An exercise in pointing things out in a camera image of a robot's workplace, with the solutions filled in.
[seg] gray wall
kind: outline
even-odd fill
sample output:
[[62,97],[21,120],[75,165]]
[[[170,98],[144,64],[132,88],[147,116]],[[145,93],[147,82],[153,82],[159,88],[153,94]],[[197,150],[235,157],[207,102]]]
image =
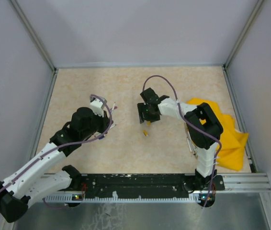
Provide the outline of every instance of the gray wall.
[[271,1],[266,1],[229,74],[258,167],[271,181]]
[[28,159],[51,76],[8,1],[0,0],[1,180]]
[[57,67],[224,64],[257,0],[19,0]]

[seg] wire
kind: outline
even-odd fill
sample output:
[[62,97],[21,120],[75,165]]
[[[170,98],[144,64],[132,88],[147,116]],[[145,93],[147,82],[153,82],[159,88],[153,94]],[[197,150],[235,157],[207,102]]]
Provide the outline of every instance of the wire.
[[212,140],[214,140],[215,142],[218,143],[219,145],[219,148],[218,150],[216,151],[215,155],[214,155],[214,161],[213,161],[213,168],[212,168],[212,173],[211,173],[211,180],[210,180],[210,183],[209,183],[209,188],[208,188],[208,194],[207,194],[207,199],[205,200],[205,203],[203,205],[203,207],[205,207],[207,205],[207,201],[208,201],[208,197],[209,197],[209,194],[212,190],[212,184],[213,184],[213,178],[214,178],[214,171],[215,171],[215,164],[216,164],[216,157],[218,155],[218,153],[220,152],[220,150],[222,149],[222,143],[215,137],[213,137],[212,135],[210,135],[209,133],[206,133],[205,131],[202,131],[201,129],[199,129],[198,127],[196,127],[195,125],[193,125],[191,122],[189,122],[187,119],[184,118],[182,112],[181,112],[181,106],[180,106],[180,102],[178,102],[178,96],[177,96],[177,93],[174,89],[174,86],[169,82],[169,80],[167,80],[165,77],[161,76],[161,75],[153,75],[153,76],[150,76],[149,78],[146,79],[146,81],[144,82],[143,84],[143,90],[145,90],[145,85],[146,85],[146,82],[151,79],[151,78],[154,78],[154,77],[159,77],[159,78],[162,78],[163,80],[165,80],[169,86],[172,88],[173,92],[174,92],[174,95],[175,95],[175,99],[177,101],[177,104],[178,104],[178,109],[179,109],[179,114],[180,114],[180,117],[183,119],[183,121],[185,123],[187,123],[190,127],[192,127],[193,129],[195,129],[196,131],[204,134],[205,136],[211,138]]
[[213,188],[213,193],[212,193],[212,195],[215,196],[215,194],[216,194],[216,188],[215,188],[215,184],[214,184],[214,183],[213,183],[213,185],[212,185],[212,188]]
[[[95,95],[95,94],[91,94],[91,96],[97,98],[98,100],[100,100],[100,101],[102,102],[102,104],[106,107],[106,109],[108,110],[110,122],[109,122],[109,125],[108,125],[108,127],[106,128],[106,130],[105,130],[102,134],[100,134],[99,136],[97,136],[97,137],[95,137],[95,138],[93,138],[93,139],[84,140],[84,141],[77,141],[77,142],[70,142],[70,143],[66,143],[66,144],[63,144],[63,145],[59,145],[59,146],[57,146],[57,147],[55,147],[55,148],[53,148],[53,149],[51,149],[51,150],[45,152],[44,154],[42,154],[42,155],[41,155],[41,159],[44,158],[45,156],[47,156],[49,153],[52,153],[53,151],[56,151],[56,150],[58,150],[58,149],[60,149],[60,148],[63,148],[63,147],[70,146],[70,145],[86,144],[86,143],[89,143],[89,142],[98,140],[100,137],[102,137],[103,135],[105,135],[105,134],[109,131],[109,129],[110,129],[112,123],[113,123],[113,120],[112,120],[112,114],[111,114],[111,110],[110,110],[109,106],[108,106],[107,103],[106,103],[102,98],[100,98],[99,96],[97,96],[97,95]],[[18,180],[25,172],[27,172],[27,171],[28,171],[34,164],[36,164],[39,160],[40,160],[40,158],[37,158],[37,159],[35,159],[33,162],[31,162],[31,163],[30,163],[23,171],[21,171],[16,177],[14,177],[14,178],[11,180],[11,183],[7,183],[4,187],[2,187],[2,188],[0,189],[0,193],[1,193],[2,191],[4,191],[6,188],[8,188],[11,184],[14,184],[16,180]]]
[[82,198],[84,198],[84,194],[87,192],[87,184],[86,183],[82,183],[82,188],[81,188],[81,194],[82,194]]

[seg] small yellow object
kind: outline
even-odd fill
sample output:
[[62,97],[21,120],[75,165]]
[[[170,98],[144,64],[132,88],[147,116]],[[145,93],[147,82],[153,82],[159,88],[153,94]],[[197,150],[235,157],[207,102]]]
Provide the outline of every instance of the small yellow object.
[[144,135],[147,137],[148,133],[146,132],[146,130],[143,130]]
[[241,170],[243,167],[244,148],[246,146],[248,133],[241,133],[236,130],[235,120],[230,115],[222,114],[215,102],[193,98],[187,103],[198,105],[203,102],[210,105],[224,129],[220,139],[223,147],[218,153],[219,158],[216,160],[218,165],[236,171]]

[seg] metal frame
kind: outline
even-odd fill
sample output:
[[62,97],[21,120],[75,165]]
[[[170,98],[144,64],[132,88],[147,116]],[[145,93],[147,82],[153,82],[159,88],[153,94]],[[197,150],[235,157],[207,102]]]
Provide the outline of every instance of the metal frame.
[[50,58],[49,53],[47,52],[47,50],[46,50],[45,46],[43,45],[43,43],[40,41],[37,33],[35,32],[35,30],[31,26],[30,22],[28,21],[26,15],[24,14],[24,12],[21,9],[21,7],[20,7],[19,3],[17,2],[17,0],[8,0],[8,2],[12,6],[12,8],[14,9],[14,12],[18,16],[18,18],[21,20],[21,23],[23,24],[25,30],[28,32],[28,35],[30,36],[32,42],[35,44],[35,47],[39,51],[42,58],[46,61],[46,63],[50,67],[50,69],[52,71],[55,71],[56,68],[55,68],[55,66],[53,64],[53,61]]
[[257,1],[257,4],[256,4],[254,10],[250,14],[250,17],[248,18],[242,32],[240,33],[239,38],[237,39],[235,46],[233,47],[226,63],[224,64],[225,68],[228,68],[229,65],[231,64],[231,62],[233,61],[233,59],[235,58],[235,56],[236,56],[237,52],[239,51],[240,47],[242,46],[251,26],[254,24],[257,16],[260,14],[260,12],[263,8],[264,2],[265,2],[265,0],[258,0]]
[[37,126],[37,129],[36,129],[35,135],[34,135],[34,139],[33,139],[32,144],[31,144],[31,148],[30,148],[31,151],[30,151],[28,161],[32,157],[35,156],[36,150],[38,148],[38,144],[39,144],[39,141],[40,141],[44,121],[45,121],[45,118],[46,118],[48,106],[49,106],[50,99],[51,99],[51,95],[52,95],[54,87],[55,87],[55,82],[56,82],[57,75],[58,75],[58,70],[56,69],[54,71],[54,73],[53,73],[53,76],[52,76],[51,80],[50,80],[48,92],[47,92],[47,95],[46,95],[44,103],[43,103],[43,109],[42,109],[42,111],[41,111],[41,113],[39,115],[39,122],[38,122],[38,126]]
[[[43,43],[40,41],[36,31],[34,28],[31,26],[29,20],[27,19],[26,15],[24,14],[23,10],[21,9],[19,3],[17,0],[8,0],[9,3],[11,4],[13,10],[15,11],[16,15],[19,17],[21,23],[24,25],[25,30],[28,32],[28,35],[30,36],[31,40],[35,44],[37,50],[41,54],[42,58],[47,62],[49,65],[50,69],[53,71],[53,77],[50,81],[50,87],[47,93],[47,97],[45,98],[44,101],[44,106],[42,109],[41,114],[39,115],[39,124],[36,130],[36,134],[34,137],[34,140],[32,141],[31,144],[31,153],[30,153],[30,158],[32,158],[35,155],[38,142],[40,139],[40,135],[42,132],[43,124],[45,121],[47,109],[50,103],[50,98],[52,91],[54,89],[56,77],[57,77],[57,69],[53,64],[53,61],[48,54],[45,46]],[[248,32],[251,29],[251,26],[254,24],[257,16],[259,15],[263,5],[264,5],[265,0],[258,0],[253,12],[251,13],[244,29],[242,30],[234,48],[232,49],[226,63],[223,66],[223,72],[225,76],[225,80],[227,83],[228,91],[230,94],[230,98],[232,100],[232,104],[234,107],[234,111],[237,117],[237,122],[239,125],[240,130],[246,131],[245,123],[243,121],[242,114],[240,112],[240,107],[238,104],[238,100],[234,91],[234,87],[232,85],[232,81],[230,79],[230,75],[228,73],[228,67],[232,63],[233,59],[235,58],[237,52],[239,51],[240,47],[243,45],[243,42],[245,40],[245,37],[247,36]],[[246,152],[248,156],[248,160],[250,165],[254,165],[252,167],[252,172],[256,172],[257,169],[257,164],[255,161],[255,158],[253,156],[253,151],[251,144],[248,142],[246,145]],[[271,186],[268,180],[268,177],[265,173],[225,173],[221,174],[224,178],[224,183],[225,183],[225,191],[219,191],[219,193],[259,193],[261,200],[262,200],[262,207],[264,208],[266,218],[269,224],[269,227],[271,229]],[[191,198],[191,201],[196,200],[196,193],[199,193],[201,191],[195,191],[194,197]],[[14,226],[14,223],[8,224],[5,220],[3,220],[0,229],[4,230],[12,230]]]

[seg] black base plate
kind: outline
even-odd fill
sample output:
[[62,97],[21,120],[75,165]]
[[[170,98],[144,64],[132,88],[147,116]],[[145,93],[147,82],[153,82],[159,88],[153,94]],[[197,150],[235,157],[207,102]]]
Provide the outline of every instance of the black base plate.
[[[192,190],[207,190],[194,185],[194,174],[83,174],[78,190],[86,198],[188,198]],[[224,190],[223,177],[213,179],[215,190]]]

